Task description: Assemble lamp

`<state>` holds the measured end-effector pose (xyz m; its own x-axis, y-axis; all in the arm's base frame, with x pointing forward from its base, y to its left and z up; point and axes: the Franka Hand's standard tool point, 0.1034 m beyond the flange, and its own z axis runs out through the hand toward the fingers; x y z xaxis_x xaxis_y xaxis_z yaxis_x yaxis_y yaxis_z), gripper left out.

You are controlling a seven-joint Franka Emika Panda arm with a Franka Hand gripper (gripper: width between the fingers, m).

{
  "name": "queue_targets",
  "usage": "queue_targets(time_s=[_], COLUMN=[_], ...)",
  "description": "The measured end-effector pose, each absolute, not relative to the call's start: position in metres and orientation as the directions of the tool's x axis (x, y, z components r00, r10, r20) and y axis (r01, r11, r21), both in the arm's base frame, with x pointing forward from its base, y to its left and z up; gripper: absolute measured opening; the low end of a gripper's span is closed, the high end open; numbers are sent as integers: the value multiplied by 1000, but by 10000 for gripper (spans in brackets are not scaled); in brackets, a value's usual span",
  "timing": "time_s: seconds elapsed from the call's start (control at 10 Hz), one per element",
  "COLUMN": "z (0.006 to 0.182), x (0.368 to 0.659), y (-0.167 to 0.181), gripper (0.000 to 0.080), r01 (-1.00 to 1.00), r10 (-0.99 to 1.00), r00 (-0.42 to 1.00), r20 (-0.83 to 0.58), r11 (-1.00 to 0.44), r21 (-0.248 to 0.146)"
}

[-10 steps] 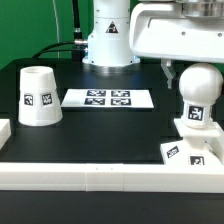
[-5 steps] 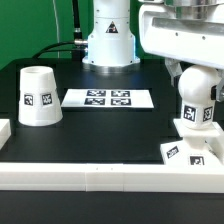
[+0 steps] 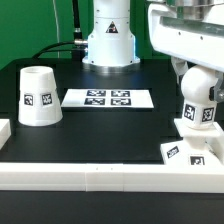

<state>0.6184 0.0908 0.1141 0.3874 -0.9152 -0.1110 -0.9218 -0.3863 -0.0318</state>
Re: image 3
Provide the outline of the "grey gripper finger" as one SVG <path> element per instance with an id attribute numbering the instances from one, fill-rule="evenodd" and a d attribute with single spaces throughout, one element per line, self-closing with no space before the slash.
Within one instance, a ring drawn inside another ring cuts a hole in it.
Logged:
<path id="1" fill-rule="evenodd" d="M 172 56 L 171 64 L 176 74 L 177 83 L 180 83 L 180 77 L 188 71 L 188 63 L 183 59 Z"/>
<path id="2" fill-rule="evenodd" d="M 224 73 L 215 72 L 217 83 L 210 88 L 209 98 L 211 101 L 224 102 Z"/>

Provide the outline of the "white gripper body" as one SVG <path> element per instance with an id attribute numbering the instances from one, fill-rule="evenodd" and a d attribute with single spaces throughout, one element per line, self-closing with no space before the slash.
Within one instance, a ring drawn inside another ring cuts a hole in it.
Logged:
<path id="1" fill-rule="evenodd" d="M 224 72 L 224 1 L 151 1 L 153 49 Z"/>

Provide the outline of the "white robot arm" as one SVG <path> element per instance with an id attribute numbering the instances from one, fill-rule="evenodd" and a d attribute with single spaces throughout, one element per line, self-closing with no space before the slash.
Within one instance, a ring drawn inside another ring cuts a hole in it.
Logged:
<path id="1" fill-rule="evenodd" d="M 178 75 L 194 63 L 215 72 L 211 99 L 224 101 L 224 0 L 146 0 L 153 49 L 169 55 Z M 139 62 L 130 31 L 130 0 L 93 0 L 88 67 L 119 69 Z"/>

